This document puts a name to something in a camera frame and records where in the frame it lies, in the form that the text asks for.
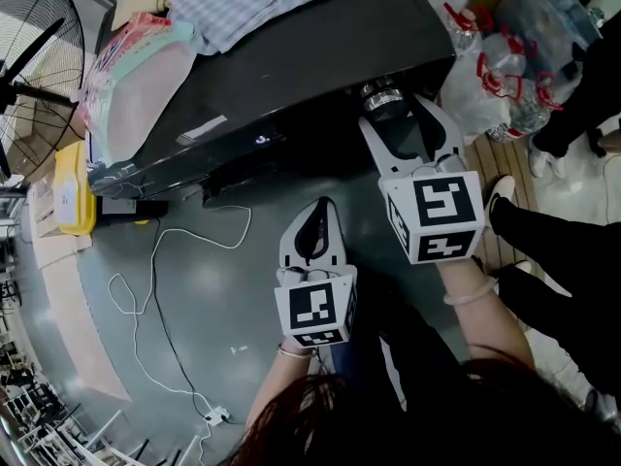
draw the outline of power plug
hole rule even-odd
[[[216,407],[213,411],[205,416],[205,418],[207,419],[207,423],[209,423],[210,426],[217,426],[224,419],[228,419],[229,417],[231,417],[229,412],[220,406]]]

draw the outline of wooden pallet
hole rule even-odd
[[[466,147],[469,168],[477,171],[480,176],[484,202],[491,196],[499,177],[512,175],[515,178],[513,203],[522,209],[538,210],[525,144],[525,141],[499,144],[482,135]],[[526,258],[520,250],[514,249],[491,229],[485,230],[474,254],[483,261],[490,273]],[[539,265],[531,262],[535,267],[534,273],[542,278]]]

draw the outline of white sneaker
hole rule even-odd
[[[528,260],[521,260],[513,264],[513,267],[516,267],[520,271],[524,271],[524,273],[528,273],[529,275],[533,272],[533,264],[531,264]]]
[[[552,166],[552,172],[561,180],[567,177],[567,171],[565,170],[565,157],[555,157],[552,154],[549,155],[550,165]]]
[[[492,227],[492,224],[489,220],[489,213],[492,210],[492,206],[494,205],[494,201],[500,197],[506,197],[511,200],[513,198],[513,193],[515,192],[515,179],[511,175],[503,176],[500,178],[494,188],[492,189],[492,195],[487,201],[487,205],[485,206],[485,226]]]
[[[548,152],[541,151],[531,144],[531,150],[528,154],[528,165],[531,166],[531,173],[533,173],[535,178],[543,178],[543,171],[545,171],[548,156],[551,156]]]

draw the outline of gray floor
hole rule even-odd
[[[218,249],[179,234],[164,239],[156,260],[157,293],[180,358],[197,389],[213,404],[225,407],[235,421],[245,420],[281,339],[273,293],[280,235],[302,208],[321,195],[332,197],[337,204],[351,256],[397,277],[428,322],[439,329],[459,357],[465,355],[454,314],[441,301],[436,268],[407,263],[385,217],[376,180],[376,173],[371,173],[346,183],[291,183],[273,187],[270,192],[250,188],[243,194],[223,198],[218,205],[235,203],[253,210],[247,238],[237,250]],[[199,195],[173,204],[162,219],[162,229],[184,227],[224,243],[235,243],[244,224],[244,211],[205,210]],[[67,403],[82,402],[81,418],[89,427],[101,425],[122,407],[124,418],[114,427],[111,438],[121,449],[129,450],[149,437],[151,445],[144,456],[147,464],[185,448],[194,435],[205,432],[189,396],[169,393],[142,373],[132,351],[133,320],[119,313],[108,297],[109,278],[122,272],[142,305],[148,290],[148,258],[154,232],[154,222],[97,228],[93,249],[82,252],[80,258],[82,284],[93,319],[132,397],[132,402],[125,405],[81,387],[50,318],[32,249],[18,244],[22,317],[44,372]],[[30,236],[27,227],[23,233]],[[119,283],[114,295],[125,300],[126,310],[131,309],[131,298]],[[139,351],[146,366],[168,386],[187,388],[153,303],[140,320]],[[247,349],[236,354],[231,351],[242,346]],[[205,442],[204,462],[214,464],[242,431],[240,425],[216,427],[212,438]]]

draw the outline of hair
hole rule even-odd
[[[339,375],[301,378],[266,406],[219,466],[428,463],[468,456],[558,462],[618,455],[621,438],[608,425],[527,366],[475,359],[463,367],[467,377],[458,390],[408,400],[407,416],[387,416]],[[418,399],[435,401],[418,406]]]

